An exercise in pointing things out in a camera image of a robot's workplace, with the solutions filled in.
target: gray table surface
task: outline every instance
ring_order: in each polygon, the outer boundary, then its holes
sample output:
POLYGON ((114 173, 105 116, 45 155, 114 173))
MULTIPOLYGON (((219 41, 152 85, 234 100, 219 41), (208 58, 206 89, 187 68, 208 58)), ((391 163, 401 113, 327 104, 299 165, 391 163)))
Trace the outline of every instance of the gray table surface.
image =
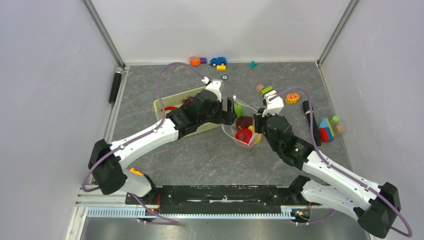
MULTIPOLYGON (((131 66, 116 120, 113 140, 120 140, 157 122, 153 108, 156 80, 163 65, 131 66)), ((229 63, 226 71, 202 64, 197 67, 209 79, 229 76, 221 89, 223 99, 238 99, 262 106, 258 84, 273 86, 279 92, 289 87, 303 87, 312 97, 316 121, 332 118, 333 111, 324 82, 313 62, 229 63)), ((199 76, 186 66, 172 66, 162 76, 162 96, 170 96, 202 87, 199 76)), ((296 104, 285 104, 280 115, 292 125, 295 135, 311 141, 310 130, 302 111, 305 94, 296 104)), ((340 136, 320 149, 332 160, 351 169, 340 136)), ((301 171, 286 165, 271 150, 266 140, 247 149, 235 145, 221 127, 163 145, 141 156, 130 166, 149 175, 157 185, 226 185, 290 184, 301 171)))

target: plastic basket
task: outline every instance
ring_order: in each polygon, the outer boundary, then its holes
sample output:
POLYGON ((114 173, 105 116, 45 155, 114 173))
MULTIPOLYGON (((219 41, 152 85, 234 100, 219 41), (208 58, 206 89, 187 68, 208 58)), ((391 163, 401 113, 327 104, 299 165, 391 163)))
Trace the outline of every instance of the plastic basket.
MULTIPOLYGON (((253 107, 249 106, 247 103, 239 100, 239 99, 235 99, 235 104, 238 104, 239 106, 241 106, 242 108, 242 115, 245 117, 252 117, 252 126, 255 125, 255 120, 253 119, 253 115, 255 113, 258 112, 257 109, 254 109, 253 107)), ((230 138, 232 138, 232 140, 235 142, 235 144, 239 147, 242 148, 252 148, 255 146, 256 144, 256 140, 259 138, 260 134, 259 133, 252 133, 252 137, 249 141, 249 143, 246 143, 244 141, 240 141, 238 139, 236 139, 236 133, 239 131, 239 128, 237 127, 237 120, 234 121, 233 125, 224 125, 222 124, 222 130, 224 131, 224 133, 226 135, 228 135, 230 138)))
MULTIPOLYGON (((179 108, 181 105, 183 105, 183 100, 187 99, 188 97, 194 97, 196 94, 200 93, 202 90, 204 90, 205 87, 199 87, 199 88, 195 88, 192 90, 188 90, 185 92, 181 92, 175 95, 171 95, 171 96, 167 96, 167 97, 163 97, 162 101, 163 101, 163 105, 165 107, 177 107, 179 108)), ((159 99, 156 99, 153 102, 153 108, 154 108, 154 113, 156 114, 156 120, 159 121, 162 118, 162 111, 161 111, 161 102, 159 101, 159 99)), ((208 131, 214 128, 219 127, 219 124, 215 124, 215 123, 205 123, 201 126, 199 126, 197 128, 197 131, 190 133, 184 137, 188 137, 188 136, 192 136, 195 134, 199 134, 201 132, 204 131, 208 131)))

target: red tomato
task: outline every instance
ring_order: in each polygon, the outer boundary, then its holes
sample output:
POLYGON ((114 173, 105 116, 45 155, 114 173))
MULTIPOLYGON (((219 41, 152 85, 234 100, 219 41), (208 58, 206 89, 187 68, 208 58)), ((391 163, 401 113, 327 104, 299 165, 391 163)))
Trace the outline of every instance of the red tomato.
POLYGON ((252 131, 248 128, 242 128, 235 134, 235 139, 249 144, 249 141, 252 138, 252 131))

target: toy car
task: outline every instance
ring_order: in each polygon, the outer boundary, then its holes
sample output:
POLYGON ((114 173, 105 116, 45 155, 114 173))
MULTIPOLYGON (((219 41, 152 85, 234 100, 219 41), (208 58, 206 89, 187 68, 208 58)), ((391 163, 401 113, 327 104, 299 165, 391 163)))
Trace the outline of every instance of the toy car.
POLYGON ((220 57, 214 57, 210 60, 210 65, 213 67, 216 67, 217 65, 227 65, 227 60, 225 57, 220 56, 220 57))

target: teal block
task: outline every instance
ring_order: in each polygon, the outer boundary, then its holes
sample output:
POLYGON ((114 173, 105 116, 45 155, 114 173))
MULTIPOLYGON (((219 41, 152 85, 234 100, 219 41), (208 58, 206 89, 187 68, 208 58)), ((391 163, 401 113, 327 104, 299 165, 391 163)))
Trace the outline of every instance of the teal block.
POLYGON ((333 129, 330 125, 329 119, 328 118, 324 118, 321 123, 319 124, 319 128, 328 128, 330 133, 328 134, 329 136, 333 136, 334 137, 334 132, 333 129))
POLYGON ((249 67, 252 69, 252 68, 254 68, 254 67, 256 67, 257 66, 257 64, 256 64, 256 62, 254 62, 254 61, 252 61, 250 64, 249 64, 249 67))

